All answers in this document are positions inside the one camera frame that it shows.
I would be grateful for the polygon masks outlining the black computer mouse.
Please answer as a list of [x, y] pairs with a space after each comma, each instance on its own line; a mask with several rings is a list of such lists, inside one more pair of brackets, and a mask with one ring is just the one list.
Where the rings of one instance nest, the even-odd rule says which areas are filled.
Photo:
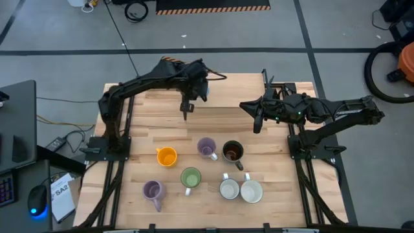
[[40, 184], [29, 192], [27, 199], [28, 211], [32, 217], [38, 217], [46, 211], [47, 208], [47, 188]]

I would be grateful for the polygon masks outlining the dark speckled teal mug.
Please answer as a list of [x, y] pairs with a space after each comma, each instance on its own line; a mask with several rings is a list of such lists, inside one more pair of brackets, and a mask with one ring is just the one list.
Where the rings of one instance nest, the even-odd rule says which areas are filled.
[[225, 161], [234, 164], [239, 171], [244, 170], [241, 163], [241, 158], [244, 155], [244, 148], [240, 142], [236, 140], [229, 140], [228, 142], [225, 142], [221, 153]]

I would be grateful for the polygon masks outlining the purple mug with white handle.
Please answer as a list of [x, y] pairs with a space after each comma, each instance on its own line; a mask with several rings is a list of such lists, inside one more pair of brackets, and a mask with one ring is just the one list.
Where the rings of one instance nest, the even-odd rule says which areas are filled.
[[215, 153], [216, 148], [217, 146], [214, 139], [211, 139], [210, 137], [204, 137], [197, 143], [197, 151], [199, 152], [199, 155], [204, 158], [210, 158], [213, 161], [218, 159], [218, 156]]

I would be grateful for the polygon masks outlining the green and white mug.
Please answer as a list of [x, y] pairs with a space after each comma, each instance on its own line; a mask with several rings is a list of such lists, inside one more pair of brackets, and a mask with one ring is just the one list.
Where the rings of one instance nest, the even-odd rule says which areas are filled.
[[185, 196], [189, 196], [191, 194], [191, 190], [197, 187], [201, 182], [201, 173], [198, 169], [189, 167], [182, 171], [180, 180], [186, 187]]

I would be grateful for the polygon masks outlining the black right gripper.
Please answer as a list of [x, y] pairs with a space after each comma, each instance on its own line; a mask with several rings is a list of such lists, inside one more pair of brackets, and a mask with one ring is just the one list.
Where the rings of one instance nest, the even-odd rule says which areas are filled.
[[306, 93], [288, 95], [282, 100], [263, 99], [260, 96], [257, 100], [241, 102], [239, 107], [248, 114], [257, 114], [254, 117], [253, 132], [260, 133], [263, 127], [264, 117], [289, 124], [304, 123], [310, 102], [311, 97]]

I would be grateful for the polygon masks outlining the lilac ribbed mug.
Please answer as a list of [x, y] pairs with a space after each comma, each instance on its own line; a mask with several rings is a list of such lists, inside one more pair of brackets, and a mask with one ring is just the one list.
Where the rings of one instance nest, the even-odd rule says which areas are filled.
[[156, 180], [146, 182], [142, 188], [142, 195], [153, 202], [157, 212], [162, 211], [162, 200], [166, 196], [166, 187], [163, 183]]

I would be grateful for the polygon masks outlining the black equipment case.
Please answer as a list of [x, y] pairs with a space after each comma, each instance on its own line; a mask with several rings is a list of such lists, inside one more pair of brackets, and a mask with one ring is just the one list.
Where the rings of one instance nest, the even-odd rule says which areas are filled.
[[380, 13], [395, 41], [414, 42], [414, 0], [386, 0]]

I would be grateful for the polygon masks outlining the white SA2 booklet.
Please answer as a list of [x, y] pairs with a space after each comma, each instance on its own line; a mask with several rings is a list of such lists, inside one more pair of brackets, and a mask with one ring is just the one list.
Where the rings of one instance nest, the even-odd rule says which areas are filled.
[[51, 186], [52, 214], [57, 223], [62, 222], [74, 210], [69, 182], [74, 178], [66, 173], [63, 177], [54, 181]]

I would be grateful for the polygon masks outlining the hazard-striped black floor mat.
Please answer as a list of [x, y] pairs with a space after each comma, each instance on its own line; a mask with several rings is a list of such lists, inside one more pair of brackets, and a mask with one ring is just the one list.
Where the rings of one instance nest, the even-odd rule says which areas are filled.
[[156, 15], [270, 10], [269, 0], [156, 0]]

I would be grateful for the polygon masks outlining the black power adapter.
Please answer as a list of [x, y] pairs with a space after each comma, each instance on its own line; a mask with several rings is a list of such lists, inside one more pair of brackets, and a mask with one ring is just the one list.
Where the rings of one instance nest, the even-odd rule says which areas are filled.
[[67, 143], [65, 138], [62, 137], [56, 137], [52, 142], [47, 144], [45, 146], [46, 149], [57, 152], [59, 149], [61, 149], [65, 144]]

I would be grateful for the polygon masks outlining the black backlit keyboard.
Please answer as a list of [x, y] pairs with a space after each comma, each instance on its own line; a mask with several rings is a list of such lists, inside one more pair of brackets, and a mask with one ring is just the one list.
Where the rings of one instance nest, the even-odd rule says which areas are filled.
[[0, 175], [0, 208], [17, 201], [17, 188], [12, 172]]

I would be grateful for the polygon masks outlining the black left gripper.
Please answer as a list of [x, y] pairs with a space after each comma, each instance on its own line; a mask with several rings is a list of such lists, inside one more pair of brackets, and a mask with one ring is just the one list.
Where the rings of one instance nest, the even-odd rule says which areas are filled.
[[[200, 97], [202, 101], [207, 101], [207, 98], [204, 96], [206, 88], [208, 87], [207, 75], [208, 72], [202, 59], [195, 60], [184, 67], [180, 74], [184, 78], [184, 83], [179, 89], [185, 100], [196, 100]], [[187, 120], [187, 112], [192, 113], [194, 111], [194, 105], [189, 104], [188, 108], [187, 101], [182, 101], [180, 111], [183, 114], [184, 120]]]

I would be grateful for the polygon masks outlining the white mug with blue leaves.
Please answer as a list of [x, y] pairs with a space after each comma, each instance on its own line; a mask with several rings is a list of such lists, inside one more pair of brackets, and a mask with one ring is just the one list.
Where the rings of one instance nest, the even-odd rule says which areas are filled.
[[223, 198], [233, 200], [239, 195], [240, 186], [236, 180], [230, 178], [227, 173], [224, 173], [223, 180], [219, 186], [219, 192]]

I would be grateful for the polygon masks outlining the yellow-orange mug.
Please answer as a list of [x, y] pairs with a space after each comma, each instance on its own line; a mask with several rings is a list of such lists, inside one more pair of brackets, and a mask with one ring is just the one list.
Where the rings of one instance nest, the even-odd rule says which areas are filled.
[[177, 152], [172, 147], [157, 148], [157, 161], [163, 167], [173, 167], [177, 163]]

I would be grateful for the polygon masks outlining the black aluminium table frame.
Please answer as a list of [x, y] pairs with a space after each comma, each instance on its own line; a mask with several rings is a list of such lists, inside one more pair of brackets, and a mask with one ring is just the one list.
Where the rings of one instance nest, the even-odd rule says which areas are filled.
[[[253, 132], [253, 120], [240, 107], [196, 108], [184, 120], [179, 106], [181, 96], [174, 90], [152, 89], [126, 102], [122, 113], [130, 120], [131, 150], [125, 162], [122, 183], [109, 199], [102, 223], [117, 228], [257, 228], [303, 227], [306, 224], [295, 162], [289, 154], [286, 124], [267, 121], [260, 133]], [[204, 158], [197, 143], [204, 137], [216, 143], [216, 161]], [[244, 148], [239, 171], [224, 160], [225, 142], [236, 140]], [[172, 147], [177, 163], [163, 167], [157, 161], [157, 148]], [[180, 176], [194, 167], [201, 182], [185, 196]], [[241, 187], [245, 173], [263, 187], [263, 198], [247, 203], [239, 192], [227, 200], [219, 192], [223, 174]], [[142, 188], [148, 181], [166, 187], [162, 211], [144, 198]]]

